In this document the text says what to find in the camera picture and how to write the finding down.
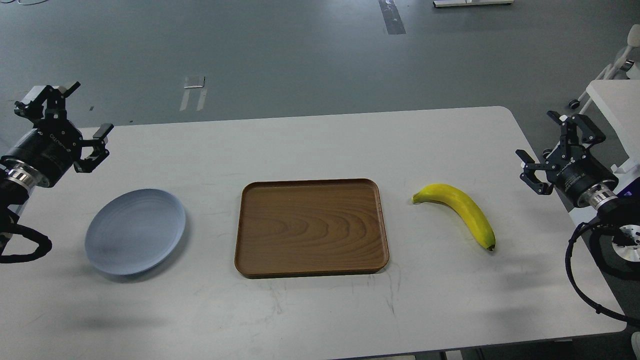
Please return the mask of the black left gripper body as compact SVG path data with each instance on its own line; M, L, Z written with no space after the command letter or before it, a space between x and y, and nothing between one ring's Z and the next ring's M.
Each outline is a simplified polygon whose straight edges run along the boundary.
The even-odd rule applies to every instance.
M7 168L28 166L41 174L40 187L54 187L80 160L82 133L70 121L35 127L7 151Z

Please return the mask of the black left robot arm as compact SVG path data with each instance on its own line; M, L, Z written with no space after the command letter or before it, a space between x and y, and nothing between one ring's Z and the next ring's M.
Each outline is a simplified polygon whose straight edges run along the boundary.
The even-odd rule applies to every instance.
M1 249L14 235L36 248L27 254L2 254L2 264L32 262L53 248L45 234L19 223L34 188L54 187L69 169L92 173L110 154L106 144L112 123L104 123L85 139L67 117L66 100L80 85L78 81L68 86L36 85L14 103L14 114L30 121L32 129L1 157Z

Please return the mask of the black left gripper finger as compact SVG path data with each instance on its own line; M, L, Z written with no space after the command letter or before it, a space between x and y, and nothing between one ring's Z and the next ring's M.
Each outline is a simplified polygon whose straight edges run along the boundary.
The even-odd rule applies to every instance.
M81 85L36 85L14 103L14 114L33 124L68 121L66 99Z
M80 151L78 156L74 157L74 170L76 173L92 173L102 162L109 157L110 152L106 148L108 143L108 135L114 129L114 124L103 123L94 133L91 139L83 139L80 137L74 142L74 146ZM82 149L91 148L90 154L82 158Z

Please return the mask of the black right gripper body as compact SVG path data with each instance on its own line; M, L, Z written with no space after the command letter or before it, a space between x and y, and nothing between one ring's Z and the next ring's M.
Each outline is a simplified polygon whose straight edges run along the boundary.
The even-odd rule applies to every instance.
M560 148L546 153L547 180L567 197L582 196L588 189L604 184L614 190L619 180L590 151L582 146L570 146L569 155L563 157Z

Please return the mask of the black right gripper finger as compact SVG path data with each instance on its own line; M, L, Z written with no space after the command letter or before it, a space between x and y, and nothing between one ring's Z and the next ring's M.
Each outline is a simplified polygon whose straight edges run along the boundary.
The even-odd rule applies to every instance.
M537 176L537 171L552 171L556 165L551 163L537 163L523 149L515 150L515 154L522 161L522 172L519 178L530 187L537 195L550 195L553 193L554 185L550 182L543 182Z
M584 114L560 115L557 111L547 111L546 115L560 126L560 139L554 153L569 156L573 153L589 153L590 149L605 142L607 137Z

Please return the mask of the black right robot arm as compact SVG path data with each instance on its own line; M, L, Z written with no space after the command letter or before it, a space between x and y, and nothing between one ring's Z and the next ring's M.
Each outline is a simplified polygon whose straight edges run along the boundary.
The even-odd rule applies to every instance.
M547 111L560 128L557 145L542 152L535 162L523 149L516 150L522 161L519 178L538 195L557 190L575 208L591 207L605 227L611 227L615 247L637 246L636 234L624 233L624 227L639 227L639 201L614 193L619 180L592 153L591 148L606 140L606 135L584 114L560 115Z

